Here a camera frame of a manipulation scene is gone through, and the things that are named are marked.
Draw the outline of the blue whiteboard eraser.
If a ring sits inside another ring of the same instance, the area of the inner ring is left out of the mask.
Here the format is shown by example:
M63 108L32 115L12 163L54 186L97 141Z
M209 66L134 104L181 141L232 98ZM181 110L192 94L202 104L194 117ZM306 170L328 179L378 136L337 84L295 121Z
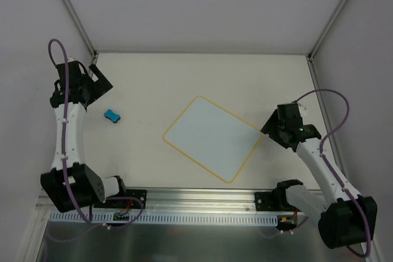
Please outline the blue whiteboard eraser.
M113 123L117 123L121 119L121 116L115 113L112 109L105 111L104 117Z

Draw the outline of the yellow framed whiteboard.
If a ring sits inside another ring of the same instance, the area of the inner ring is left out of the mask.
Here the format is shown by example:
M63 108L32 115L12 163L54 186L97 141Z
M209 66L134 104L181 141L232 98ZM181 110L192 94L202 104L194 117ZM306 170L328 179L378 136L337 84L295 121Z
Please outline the yellow framed whiteboard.
M163 134L169 146L224 183L232 183L262 138L258 128L196 96Z

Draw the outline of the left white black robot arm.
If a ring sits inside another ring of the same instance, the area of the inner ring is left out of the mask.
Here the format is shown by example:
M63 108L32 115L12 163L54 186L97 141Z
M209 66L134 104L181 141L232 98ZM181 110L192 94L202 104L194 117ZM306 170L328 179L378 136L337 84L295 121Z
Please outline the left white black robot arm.
M50 98L56 118L56 148L50 171L41 175L41 186L61 213L75 206L99 206L105 199L114 207L128 200L120 176L100 177L85 162L83 127L87 108L112 89L96 67L72 61L65 69L57 64L59 78Z

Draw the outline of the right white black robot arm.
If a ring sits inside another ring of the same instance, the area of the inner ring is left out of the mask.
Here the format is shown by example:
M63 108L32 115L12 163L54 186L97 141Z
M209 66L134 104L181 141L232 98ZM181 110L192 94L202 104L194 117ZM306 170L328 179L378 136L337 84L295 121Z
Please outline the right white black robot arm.
M333 166L323 149L323 140L314 125L306 125L296 104L278 105L261 132L284 148L290 148L306 164L323 194L318 198L297 179L277 183L262 204L279 210L298 209L317 226L324 244L330 248L354 244L371 251L378 206L364 197Z

